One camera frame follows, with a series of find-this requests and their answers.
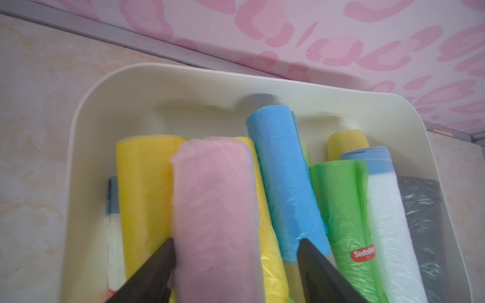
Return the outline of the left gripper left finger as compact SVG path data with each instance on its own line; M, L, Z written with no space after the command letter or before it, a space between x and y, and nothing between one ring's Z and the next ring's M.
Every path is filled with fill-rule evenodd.
M174 239L168 238L106 302L169 302L171 275L175 267Z

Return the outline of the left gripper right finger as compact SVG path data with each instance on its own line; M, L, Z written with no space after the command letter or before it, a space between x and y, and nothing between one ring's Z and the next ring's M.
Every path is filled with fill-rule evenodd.
M367 302L309 239L300 241L297 257L306 302Z

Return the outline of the white roll blue cap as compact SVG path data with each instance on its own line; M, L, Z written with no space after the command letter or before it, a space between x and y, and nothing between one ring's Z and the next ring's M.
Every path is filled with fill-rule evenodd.
M363 160L367 164L368 216L389 302L427 302L388 148L362 148L344 153L339 159Z
M112 176L107 188L107 295L112 297L125 283L125 259L121 230L119 191L116 176Z

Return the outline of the light green roll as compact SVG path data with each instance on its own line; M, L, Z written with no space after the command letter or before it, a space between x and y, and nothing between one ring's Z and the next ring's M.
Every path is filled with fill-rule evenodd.
M311 160L309 145L304 140L301 140L301 147L304 155L304 160L306 161L308 167L310 167L312 165L312 160Z

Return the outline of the grey roll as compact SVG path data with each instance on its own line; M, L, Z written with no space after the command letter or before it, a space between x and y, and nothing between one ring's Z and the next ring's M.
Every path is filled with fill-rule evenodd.
M450 283L440 184L416 177L399 177L398 184L428 302L447 302Z

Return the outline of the white plastic storage box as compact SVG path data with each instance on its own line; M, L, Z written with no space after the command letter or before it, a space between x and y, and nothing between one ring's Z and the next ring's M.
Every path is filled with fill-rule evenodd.
M106 201L119 140L244 136L247 117L273 104L294 112L314 162L327 159L330 135L358 129L373 146L389 149L398 175L440 180L426 128L398 95L168 64L127 66L87 92L71 125L59 301L107 298Z

